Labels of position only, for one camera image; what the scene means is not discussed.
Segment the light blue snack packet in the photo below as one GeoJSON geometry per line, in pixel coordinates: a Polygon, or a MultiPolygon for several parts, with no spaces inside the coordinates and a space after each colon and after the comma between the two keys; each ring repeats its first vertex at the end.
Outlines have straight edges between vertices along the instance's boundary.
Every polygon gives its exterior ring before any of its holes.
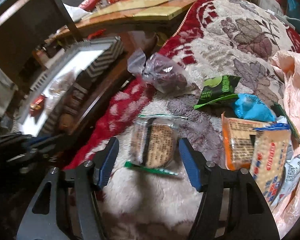
{"type": "Polygon", "coordinates": [[[253,94],[237,94],[237,96],[231,107],[238,118],[261,122],[276,121],[276,116],[258,96],[253,94]]]}

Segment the dark wooden chair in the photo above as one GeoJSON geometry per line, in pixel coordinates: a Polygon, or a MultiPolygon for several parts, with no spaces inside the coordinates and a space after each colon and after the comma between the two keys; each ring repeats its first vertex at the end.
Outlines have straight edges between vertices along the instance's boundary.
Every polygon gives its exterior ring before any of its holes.
{"type": "Polygon", "coordinates": [[[29,91],[39,75],[25,68],[35,49],[63,26],[83,40],[62,0],[0,0],[0,69],[20,90],[29,91]]]}

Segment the wooden tea table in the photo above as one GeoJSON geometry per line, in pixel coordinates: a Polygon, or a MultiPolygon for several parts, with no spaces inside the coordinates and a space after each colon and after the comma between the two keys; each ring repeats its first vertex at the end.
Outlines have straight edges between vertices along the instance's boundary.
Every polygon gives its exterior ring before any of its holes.
{"type": "Polygon", "coordinates": [[[121,0],[76,23],[82,36],[100,29],[107,33],[154,31],[172,36],[197,0],[121,0]]]}

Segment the clear round cookie packet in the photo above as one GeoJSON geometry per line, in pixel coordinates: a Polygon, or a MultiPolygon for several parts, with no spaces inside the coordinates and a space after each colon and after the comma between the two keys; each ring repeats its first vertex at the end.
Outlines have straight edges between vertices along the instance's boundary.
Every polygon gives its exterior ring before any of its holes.
{"type": "Polygon", "coordinates": [[[129,159],[124,167],[177,177],[173,170],[174,156],[179,129],[187,120],[178,115],[138,115],[132,130],[129,159]]]}

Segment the orange snack box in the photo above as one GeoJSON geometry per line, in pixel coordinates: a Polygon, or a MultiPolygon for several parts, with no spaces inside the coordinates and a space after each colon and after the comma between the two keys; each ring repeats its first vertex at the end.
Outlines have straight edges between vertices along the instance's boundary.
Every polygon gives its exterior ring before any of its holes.
{"type": "Polygon", "coordinates": [[[249,168],[254,152],[254,143],[251,140],[256,135],[254,128],[266,127],[269,123],[227,118],[225,113],[221,114],[221,121],[226,168],[249,168]]]}

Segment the chevron pattern storage box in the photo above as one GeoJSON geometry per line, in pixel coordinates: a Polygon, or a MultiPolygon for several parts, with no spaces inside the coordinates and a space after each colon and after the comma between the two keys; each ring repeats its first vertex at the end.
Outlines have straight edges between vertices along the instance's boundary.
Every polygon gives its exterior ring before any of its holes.
{"type": "Polygon", "coordinates": [[[63,113],[75,115],[93,83],[123,53],[119,36],[73,44],[30,88],[12,130],[52,135],[63,113]]]}

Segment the dark wooden bench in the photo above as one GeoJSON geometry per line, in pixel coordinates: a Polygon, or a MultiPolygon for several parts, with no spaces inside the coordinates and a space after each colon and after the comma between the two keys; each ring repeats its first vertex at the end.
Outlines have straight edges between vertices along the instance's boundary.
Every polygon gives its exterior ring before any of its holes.
{"type": "Polygon", "coordinates": [[[86,127],[93,126],[93,123],[105,113],[111,97],[132,78],[127,70],[128,58],[138,48],[141,48],[147,56],[151,55],[158,40],[155,32],[141,30],[107,33],[104,37],[119,37],[123,44],[123,53],[91,86],[77,113],[62,114],[59,117],[57,131],[78,135],[86,127]]]}

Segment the pink quilted blanket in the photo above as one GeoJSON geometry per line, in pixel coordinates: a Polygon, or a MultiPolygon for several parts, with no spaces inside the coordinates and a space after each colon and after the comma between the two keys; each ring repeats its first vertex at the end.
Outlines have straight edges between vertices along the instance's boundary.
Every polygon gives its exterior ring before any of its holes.
{"type": "MultiPolygon", "coordinates": [[[[300,53],[278,51],[271,59],[276,74],[285,81],[284,109],[300,135],[300,53]]],[[[300,154],[300,145],[294,155],[300,154]]],[[[291,230],[300,217],[300,180],[296,189],[275,209],[274,218],[280,237],[291,230]]]]}

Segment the purple plastic snack bag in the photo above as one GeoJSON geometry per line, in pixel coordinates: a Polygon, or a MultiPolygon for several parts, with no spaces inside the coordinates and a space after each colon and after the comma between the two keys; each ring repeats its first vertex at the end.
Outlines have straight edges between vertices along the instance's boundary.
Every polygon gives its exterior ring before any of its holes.
{"type": "Polygon", "coordinates": [[[164,94],[185,90],[191,84],[187,73],[178,63],[159,53],[147,58],[141,49],[134,51],[127,60],[127,70],[164,94]]]}

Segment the dark green snack packet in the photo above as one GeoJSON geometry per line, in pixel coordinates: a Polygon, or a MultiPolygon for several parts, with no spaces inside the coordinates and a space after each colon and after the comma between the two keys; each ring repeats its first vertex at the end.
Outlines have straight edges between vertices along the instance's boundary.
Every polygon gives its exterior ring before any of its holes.
{"type": "Polygon", "coordinates": [[[273,101],[272,106],[270,107],[271,110],[276,114],[278,121],[277,122],[282,122],[287,124],[290,127],[291,133],[295,139],[295,141],[300,145],[300,134],[296,128],[296,126],[293,124],[293,122],[290,120],[290,118],[288,117],[286,111],[284,110],[284,108],[273,101]]]}

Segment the blue cracker pack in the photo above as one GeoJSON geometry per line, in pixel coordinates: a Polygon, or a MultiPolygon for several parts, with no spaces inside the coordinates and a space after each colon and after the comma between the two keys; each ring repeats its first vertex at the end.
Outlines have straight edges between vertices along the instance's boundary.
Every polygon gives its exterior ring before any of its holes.
{"type": "Polygon", "coordinates": [[[291,132],[288,124],[254,128],[254,152],[250,174],[270,205],[279,192],[291,132]]]}

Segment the white grey snack packet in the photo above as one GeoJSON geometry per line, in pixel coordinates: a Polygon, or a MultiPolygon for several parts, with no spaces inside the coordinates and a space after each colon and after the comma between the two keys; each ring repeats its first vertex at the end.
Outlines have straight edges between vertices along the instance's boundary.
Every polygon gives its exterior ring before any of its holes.
{"type": "Polygon", "coordinates": [[[270,207],[276,207],[281,201],[284,200],[296,187],[300,179],[300,154],[294,156],[292,159],[287,160],[284,168],[283,182],[281,183],[280,190],[276,198],[271,203],[270,207]]]}

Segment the green black snack packet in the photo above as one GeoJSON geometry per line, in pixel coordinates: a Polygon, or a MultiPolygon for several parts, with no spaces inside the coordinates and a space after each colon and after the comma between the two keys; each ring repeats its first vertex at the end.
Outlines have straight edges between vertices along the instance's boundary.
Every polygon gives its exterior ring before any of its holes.
{"type": "Polygon", "coordinates": [[[217,76],[211,79],[206,79],[203,82],[203,90],[200,98],[194,109],[200,109],[204,106],[221,103],[225,100],[237,99],[235,93],[241,77],[233,75],[217,76]]]}

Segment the red gift box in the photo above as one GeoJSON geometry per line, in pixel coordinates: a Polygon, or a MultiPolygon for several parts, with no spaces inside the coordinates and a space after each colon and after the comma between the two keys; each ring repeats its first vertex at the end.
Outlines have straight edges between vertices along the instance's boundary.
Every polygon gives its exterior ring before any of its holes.
{"type": "Polygon", "coordinates": [[[100,1],[101,0],[84,0],[78,7],[85,11],[92,11],[100,1]]]}

